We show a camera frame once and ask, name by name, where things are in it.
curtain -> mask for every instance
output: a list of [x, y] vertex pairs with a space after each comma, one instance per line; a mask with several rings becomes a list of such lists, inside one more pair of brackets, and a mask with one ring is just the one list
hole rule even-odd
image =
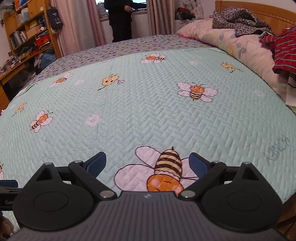
[[175, 33], [175, 0], [147, 0], [149, 34]]
[[64, 24], [57, 33], [62, 56], [105, 44], [94, 0], [51, 0], [51, 4]]

patterned clothing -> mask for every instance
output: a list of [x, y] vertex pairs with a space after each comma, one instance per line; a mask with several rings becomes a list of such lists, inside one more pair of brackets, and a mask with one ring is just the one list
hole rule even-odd
[[270, 26], [252, 12], [233, 7], [227, 8], [222, 13], [214, 11], [213, 28], [234, 28], [237, 37], [246, 34], [261, 34], [264, 31], [273, 34]]
[[275, 65], [272, 70], [279, 74], [283, 70], [296, 73], [296, 26], [283, 31], [276, 36], [268, 35], [259, 40], [269, 44]]

ribbed gray surface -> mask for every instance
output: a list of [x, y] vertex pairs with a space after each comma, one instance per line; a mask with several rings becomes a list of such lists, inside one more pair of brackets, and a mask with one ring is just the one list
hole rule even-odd
[[123, 192], [103, 201], [84, 222], [68, 230], [46, 233], [21, 229], [10, 241], [281, 241], [274, 229], [241, 234], [211, 223], [194, 202], [170, 192]]

red box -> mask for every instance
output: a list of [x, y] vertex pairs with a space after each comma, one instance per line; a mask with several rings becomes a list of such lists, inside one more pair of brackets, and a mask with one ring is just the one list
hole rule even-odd
[[36, 54], [36, 53], [38, 53], [39, 52], [39, 49], [37, 48], [37, 49], [34, 49], [32, 52], [31, 52], [31, 55], [34, 55], [34, 54]]
[[46, 34], [46, 35], [42, 36], [41, 38], [37, 39], [35, 43], [38, 47], [40, 47], [43, 44], [47, 43], [48, 41], [50, 41], [50, 36], [49, 36], [49, 34]]

bee pattern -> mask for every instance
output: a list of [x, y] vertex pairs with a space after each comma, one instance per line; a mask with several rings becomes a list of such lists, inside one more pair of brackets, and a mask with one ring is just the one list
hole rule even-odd
[[37, 133], [40, 130], [41, 126], [46, 126], [49, 123], [51, 123], [53, 120], [53, 117], [49, 117], [48, 115], [52, 113], [53, 112], [49, 113], [49, 111], [47, 111], [47, 113], [45, 113], [43, 110], [40, 111], [36, 116], [36, 119], [31, 122], [30, 131], [34, 130], [34, 132]]
[[173, 147], [160, 153], [141, 146], [136, 156], [144, 164], [129, 164], [115, 174], [114, 182], [123, 191], [174, 191], [178, 195], [198, 179], [189, 159], [180, 159]]
[[115, 81], [118, 81], [117, 83], [119, 85], [123, 84], [125, 82], [124, 80], [118, 80], [118, 79], [119, 79], [119, 76], [117, 74], [112, 74], [109, 77], [104, 78], [103, 81], [102, 81], [102, 85], [104, 87], [100, 88], [98, 90], [104, 89], [106, 86], [109, 86], [109, 85], [113, 84]]
[[59, 78], [58, 80], [56, 80], [55, 82], [53, 82], [49, 88], [52, 87], [57, 87], [59, 84], [61, 84], [62, 82], [65, 82], [67, 79], [69, 79], [72, 76], [71, 73], [67, 73], [65, 74], [63, 77]]
[[166, 55], [160, 55], [158, 53], [153, 53], [150, 56], [146, 56], [146, 59], [142, 60], [141, 64], [148, 64], [148, 63], [155, 63], [158, 64], [162, 60], [165, 60], [167, 56]]
[[193, 83], [194, 85], [190, 85], [184, 82], [178, 82], [177, 86], [181, 89], [178, 91], [178, 95], [188, 96], [193, 101], [194, 100], [202, 100], [204, 102], [212, 102], [212, 96], [218, 94], [218, 91], [212, 88], [203, 88], [200, 85]]
[[0, 164], [0, 180], [4, 179], [3, 164]]
[[235, 68], [233, 65], [228, 64], [228, 63], [222, 63], [221, 64], [225, 69], [230, 70], [230, 73], [232, 73], [233, 71], [235, 71], [235, 69], [239, 70], [240, 72], [243, 72], [241, 69]]
[[18, 113], [18, 112], [22, 112], [22, 111], [24, 110], [26, 104], [27, 104], [26, 102], [22, 103], [22, 104], [17, 108], [17, 110], [15, 111], [14, 115], [15, 115], [16, 113]]

